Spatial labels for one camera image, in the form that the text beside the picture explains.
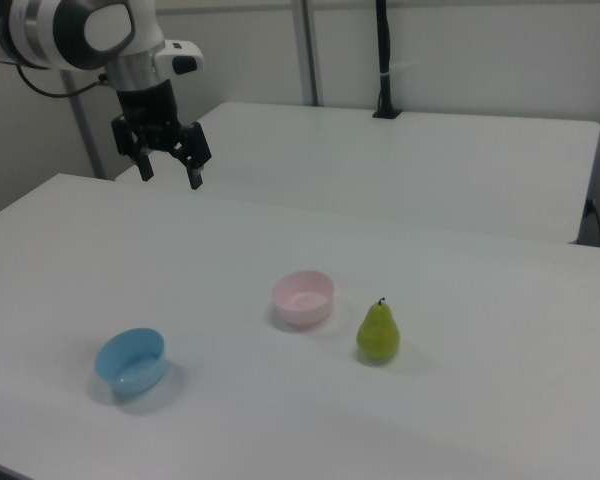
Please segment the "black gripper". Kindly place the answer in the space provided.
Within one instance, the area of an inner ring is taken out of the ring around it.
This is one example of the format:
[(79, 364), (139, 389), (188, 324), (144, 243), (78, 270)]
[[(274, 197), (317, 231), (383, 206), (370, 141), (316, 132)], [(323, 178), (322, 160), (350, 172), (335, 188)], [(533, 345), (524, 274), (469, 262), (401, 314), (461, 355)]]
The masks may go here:
[(192, 190), (203, 184), (202, 171), (212, 154), (198, 122), (188, 126), (178, 120), (175, 94), (170, 80), (145, 90), (117, 91), (122, 114), (112, 120), (118, 153), (128, 156), (143, 181), (153, 176), (147, 148), (172, 150), (185, 167)]

